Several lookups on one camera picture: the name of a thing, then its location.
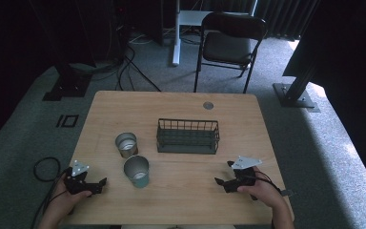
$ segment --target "silver cup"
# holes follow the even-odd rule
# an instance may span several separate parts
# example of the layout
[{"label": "silver cup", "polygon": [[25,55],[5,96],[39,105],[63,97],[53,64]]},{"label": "silver cup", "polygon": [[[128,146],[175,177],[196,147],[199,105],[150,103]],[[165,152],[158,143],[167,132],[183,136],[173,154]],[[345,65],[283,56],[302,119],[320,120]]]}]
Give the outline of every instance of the silver cup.
[{"label": "silver cup", "polygon": [[136,188],[150,182],[150,162],[143,156],[130,156],[124,163],[124,174]]},{"label": "silver cup", "polygon": [[122,133],[115,139],[115,146],[120,155],[124,158],[129,158],[138,154],[138,146],[136,136],[133,133]]}]

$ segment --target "table leg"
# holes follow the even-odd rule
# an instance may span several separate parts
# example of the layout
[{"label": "table leg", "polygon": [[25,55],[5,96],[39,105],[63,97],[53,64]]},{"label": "table leg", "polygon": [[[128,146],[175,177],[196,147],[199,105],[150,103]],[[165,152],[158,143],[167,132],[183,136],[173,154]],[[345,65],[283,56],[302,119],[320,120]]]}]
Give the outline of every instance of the table leg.
[{"label": "table leg", "polygon": [[173,50],[173,64],[179,65],[180,62],[180,0],[176,0],[176,25]]}]

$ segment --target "chair backrest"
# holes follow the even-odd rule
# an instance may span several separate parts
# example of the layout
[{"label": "chair backrest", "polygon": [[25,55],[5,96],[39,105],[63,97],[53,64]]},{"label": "chair backrest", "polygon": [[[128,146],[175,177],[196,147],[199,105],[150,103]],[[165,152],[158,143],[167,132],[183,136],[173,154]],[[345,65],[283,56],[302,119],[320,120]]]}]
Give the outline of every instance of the chair backrest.
[{"label": "chair backrest", "polygon": [[266,22],[250,15],[211,12],[204,17],[202,32],[221,31],[229,36],[262,40],[267,33]]}]

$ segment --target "black chair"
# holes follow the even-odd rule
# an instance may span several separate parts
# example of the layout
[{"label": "black chair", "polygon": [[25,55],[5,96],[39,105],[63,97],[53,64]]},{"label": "black chair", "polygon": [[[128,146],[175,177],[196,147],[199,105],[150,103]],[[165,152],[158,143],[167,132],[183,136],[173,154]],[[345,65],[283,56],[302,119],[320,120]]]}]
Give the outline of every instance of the black chair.
[{"label": "black chair", "polygon": [[242,72],[238,77],[242,77],[250,65],[243,90],[245,94],[254,68],[257,49],[266,32],[266,22],[260,18],[225,12],[208,14],[201,23],[201,41],[198,50],[194,92],[197,91],[201,65],[239,69]]}]

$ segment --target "cable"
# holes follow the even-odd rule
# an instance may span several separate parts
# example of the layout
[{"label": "cable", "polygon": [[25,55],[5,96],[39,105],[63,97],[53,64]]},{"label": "cable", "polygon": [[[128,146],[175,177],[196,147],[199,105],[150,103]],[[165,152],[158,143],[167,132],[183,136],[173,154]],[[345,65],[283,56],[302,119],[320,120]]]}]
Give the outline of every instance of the cable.
[{"label": "cable", "polygon": [[[129,57],[127,55],[125,55],[124,57],[128,60],[128,63],[123,67],[123,69],[121,70],[120,74],[118,75],[118,82],[115,85],[115,89],[117,90],[117,86],[120,86],[120,90],[123,90],[123,87],[121,85],[121,76],[123,74],[123,72],[127,69],[127,67],[130,67],[130,65],[133,65],[133,67],[141,74],[141,76],[147,80],[147,82],[149,82],[154,88],[156,88],[157,91],[161,92],[161,90],[144,74],[141,72],[141,70],[132,62],[132,60],[135,58],[135,50],[130,47],[127,46],[131,51],[132,51],[132,58],[129,59]],[[130,83],[132,84],[132,88],[135,91],[135,88],[133,87],[133,83],[132,83],[132,79],[130,78]]]},{"label": "cable", "polygon": [[260,177],[252,177],[252,176],[243,176],[243,177],[245,177],[245,178],[250,178],[250,179],[255,179],[255,180],[261,180],[261,181],[263,181],[263,182],[266,182],[266,183],[269,183],[269,184],[271,184],[276,190],[277,190],[277,192],[281,195],[281,190],[270,180],[270,178],[269,179],[265,179],[265,178],[260,178]]},{"label": "cable", "polygon": [[184,43],[190,44],[190,45],[199,45],[200,44],[199,41],[193,41],[191,39],[187,39],[187,38],[183,38],[183,37],[180,37],[180,40],[183,41]]},{"label": "cable", "polygon": [[105,59],[109,57],[110,50],[112,49],[112,16],[110,15],[109,11],[108,16],[109,16],[109,47],[108,50],[106,51]]},{"label": "cable", "polygon": [[148,36],[146,35],[146,34],[141,34],[141,35],[138,35],[138,36],[136,36],[135,38],[133,38],[132,40],[130,40],[129,41],[129,44],[134,44],[134,45],[146,45],[146,44],[149,44],[149,43],[151,43],[151,42],[153,42],[153,40],[152,39],[150,39],[150,40],[148,40],[148,41],[146,41],[146,42],[141,42],[141,43],[137,43],[137,42],[135,42],[135,40],[138,40],[139,38],[141,38],[141,37],[146,37],[146,38],[148,38]]},{"label": "cable", "polygon": [[95,74],[95,73],[109,73],[112,72],[114,69],[118,69],[118,65],[117,63],[112,63],[110,65],[106,65],[100,68],[94,68],[92,70],[82,70],[82,69],[78,69],[76,67],[71,66],[75,71],[80,72],[80,73],[91,73],[91,74]]},{"label": "cable", "polygon": [[132,76],[130,75],[130,65],[129,65],[129,69],[127,70],[127,75],[129,77],[129,81],[130,81],[130,85],[132,86],[132,90],[135,91],[135,87],[132,83]]},{"label": "cable", "polygon": [[[41,162],[46,161],[46,160],[53,160],[53,161],[56,162],[56,165],[57,165],[56,172],[57,173],[56,173],[55,177],[53,177],[53,178],[41,178],[37,173],[38,166],[41,164]],[[41,201],[40,205],[38,206],[38,208],[37,208],[37,210],[34,214],[33,220],[31,222],[31,227],[30,227],[31,229],[34,228],[35,222],[37,220],[38,214],[40,213],[41,209],[43,209],[43,214],[44,214],[44,212],[46,211],[47,207],[49,206],[50,202],[53,199],[59,197],[60,195],[64,194],[65,192],[67,192],[67,191],[65,191],[65,192],[55,196],[54,198],[51,198],[52,191],[55,189],[55,187],[56,187],[59,179],[61,178],[61,176],[63,174],[65,174],[67,170],[64,170],[62,173],[60,173],[60,171],[61,171],[61,164],[60,164],[59,160],[55,157],[52,157],[52,156],[44,157],[44,158],[42,158],[42,159],[40,159],[40,160],[38,160],[37,162],[34,163],[33,174],[34,174],[35,178],[37,178],[38,180],[40,180],[42,182],[51,182],[52,181],[52,185],[51,185],[49,191],[47,192],[47,194],[45,195],[43,201]]]},{"label": "cable", "polygon": [[110,73],[109,75],[106,75],[106,76],[101,77],[101,78],[93,78],[93,79],[91,79],[91,81],[100,81],[100,80],[103,80],[103,79],[110,78],[110,77],[112,77],[113,75],[118,74],[118,70],[119,70],[119,69],[117,68],[116,70],[114,70],[114,72]]},{"label": "cable", "polygon": [[272,181],[271,179],[270,179],[270,177],[269,176],[267,176],[267,174],[265,174],[265,173],[263,173],[263,172],[261,172],[261,171],[254,171],[255,173],[259,173],[259,174],[261,174],[261,175],[263,175],[264,177],[266,177],[269,181]]}]

